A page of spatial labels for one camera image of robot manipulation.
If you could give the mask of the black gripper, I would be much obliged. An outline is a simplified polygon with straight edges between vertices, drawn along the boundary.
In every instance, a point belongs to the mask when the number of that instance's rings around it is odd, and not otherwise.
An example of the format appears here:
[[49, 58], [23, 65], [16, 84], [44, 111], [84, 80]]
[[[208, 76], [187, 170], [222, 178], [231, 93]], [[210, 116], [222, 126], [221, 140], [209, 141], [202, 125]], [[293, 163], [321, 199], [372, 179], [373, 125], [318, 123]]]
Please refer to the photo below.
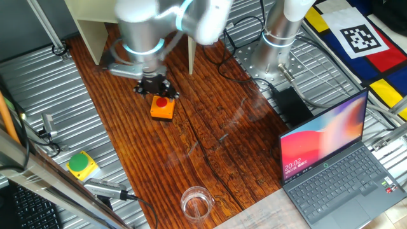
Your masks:
[[167, 80], [166, 76], [160, 73], [144, 73], [141, 82], [133, 88], [133, 92], [140, 95], [163, 93], [163, 96], [169, 99], [179, 98], [179, 92]]

